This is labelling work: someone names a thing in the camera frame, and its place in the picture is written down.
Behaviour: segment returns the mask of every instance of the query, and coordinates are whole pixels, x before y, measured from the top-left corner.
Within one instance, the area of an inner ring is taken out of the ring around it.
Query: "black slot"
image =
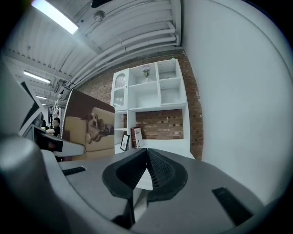
[[[85,171],[85,170],[86,169],[84,167],[79,166],[79,167],[63,170],[62,172],[63,172],[63,174],[65,176],[69,176],[69,175],[76,174],[78,172],[82,172],[82,171]]]
[[[248,211],[227,188],[221,187],[213,189],[212,193],[236,226],[252,217],[253,214]]]

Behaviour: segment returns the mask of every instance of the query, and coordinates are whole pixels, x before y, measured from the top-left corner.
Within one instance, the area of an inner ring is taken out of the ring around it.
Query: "picture frame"
[[[123,134],[121,145],[120,145],[120,149],[122,149],[123,151],[127,150],[129,138],[130,138],[130,135]]]

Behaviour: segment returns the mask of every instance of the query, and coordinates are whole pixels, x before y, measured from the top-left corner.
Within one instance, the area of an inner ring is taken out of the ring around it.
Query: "dog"
[[[99,119],[95,113],[88,114],[83,118],[87,122],[86,142],[98,142],[102,137],[114,135],[114,126],[105,124],[103,119]]]
[[[100,134],[100,123],[98,115],[90,113],[83,118],[87,122],[86,142],[90,144],[93,141],[98,142],[105,135]]]
[[[103,119],[98,120],[98,126],[100,128],[100,134],[102,135],[114,135],[114,126],[111,124],[105,124]]]

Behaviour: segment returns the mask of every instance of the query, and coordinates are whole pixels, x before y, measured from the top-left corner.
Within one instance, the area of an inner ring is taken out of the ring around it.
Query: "flowers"
[[[142,72],[143,72],[143,75],[147,78],[150,75],[150,67],[149,66],[142,67]]]

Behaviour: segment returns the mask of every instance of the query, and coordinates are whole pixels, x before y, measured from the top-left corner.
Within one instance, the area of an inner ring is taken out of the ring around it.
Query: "red brick wall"
[[[203,122],[201,104],[195,77],[189,60],[183,50],[165,51],[128,60],[100,73],[89,80],[79,91],[110,104],[113,74],[126,68],[171,59],[178,59],[184,79],[190,116],[190,152],[201,159],[203,148]],[[181,139],[183,138],[181,110],[138,112],[137,126],[142,128],[144,139]]]

